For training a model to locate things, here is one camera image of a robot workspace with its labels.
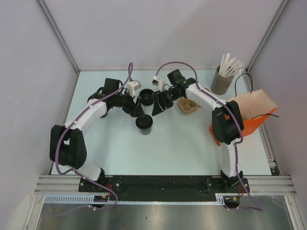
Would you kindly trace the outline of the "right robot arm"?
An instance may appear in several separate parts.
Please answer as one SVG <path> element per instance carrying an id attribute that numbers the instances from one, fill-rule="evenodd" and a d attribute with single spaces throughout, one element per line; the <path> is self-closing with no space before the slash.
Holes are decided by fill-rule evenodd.
<path id="1" fill-rule="evenodd" d="M 244 124 L 239 106 L 236 101 L 227 102 L 203 88 L 198 76 L 188 78 L 182 76 L 176 69 L 167 75 L 171 87 L 164 90 L 165 82 L 154 76 L 152 83 L 159 87 L 153 93 L 152 116 L 156 116 L 171 108 L 174 101 L 181 97 L 192 100 L 212 113 L 212 132 L 221 143 L 223 166 L 221 169 L 221 186 L 226 192 L 233 192 L 241 185 L 248 191 L 243 182 L 243 172 L 239 170 L 238 149 L 243 142 Z"/>

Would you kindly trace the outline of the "dark takeout coffee cup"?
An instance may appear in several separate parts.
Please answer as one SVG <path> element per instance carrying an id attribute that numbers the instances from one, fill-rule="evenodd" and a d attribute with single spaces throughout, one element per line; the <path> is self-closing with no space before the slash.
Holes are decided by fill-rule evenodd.
<path id="1" fill-rule="evenodd" d="M 152 130 L 153 119 L 150 115 L 142 115 L 137 117 L 135 124 L 142 134 L 147 135 Z"/>

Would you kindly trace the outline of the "orange paper bag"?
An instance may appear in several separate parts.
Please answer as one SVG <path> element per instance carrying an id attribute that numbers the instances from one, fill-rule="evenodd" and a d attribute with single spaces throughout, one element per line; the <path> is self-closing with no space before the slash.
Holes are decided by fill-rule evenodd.
<path id="1" fill-rule="evenodd" d="M 237 81 L 235 81 L 234 90 L 234 97 L 228 101 L 234 100 L 238 103 L 244 124 L 242 131 L 244 137 L 253 134 L 268 117 L 276 116 L 274 112 L 277 104 L 263 89 L 251 88 L 241 93 L 237 90 Z"/>

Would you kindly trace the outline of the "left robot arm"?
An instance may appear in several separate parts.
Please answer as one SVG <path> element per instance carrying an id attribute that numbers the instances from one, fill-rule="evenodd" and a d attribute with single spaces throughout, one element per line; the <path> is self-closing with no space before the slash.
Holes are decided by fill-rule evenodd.
<path id="1" fill-rule="evenodd" d="M 111 108 L 121 108 L 131 117 L 143 115 L 141 99 L 134 97 L 140 87 L 137 80 L 121 82 L 107 78 L 104 86 L 88 98 L 86 107 L 77 117 L 62 126 L 52 127 L 49 158 L 89 178 L 89 186 L 97 192 L 102 191 L 106 186 L 105 172 L 87 157 L 84 136 Z"/>

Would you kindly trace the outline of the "black plastic cup lid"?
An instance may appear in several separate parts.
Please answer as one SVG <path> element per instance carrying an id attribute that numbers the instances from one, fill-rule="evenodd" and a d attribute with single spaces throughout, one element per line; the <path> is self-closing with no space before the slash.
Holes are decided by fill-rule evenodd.
<path id="1" fill-rule="evenodd" d="M 153 119 L 150 115 L 143 115 L 137 117 L 136 127 L 142 130 L 150 129 L 153 125 Z"/>

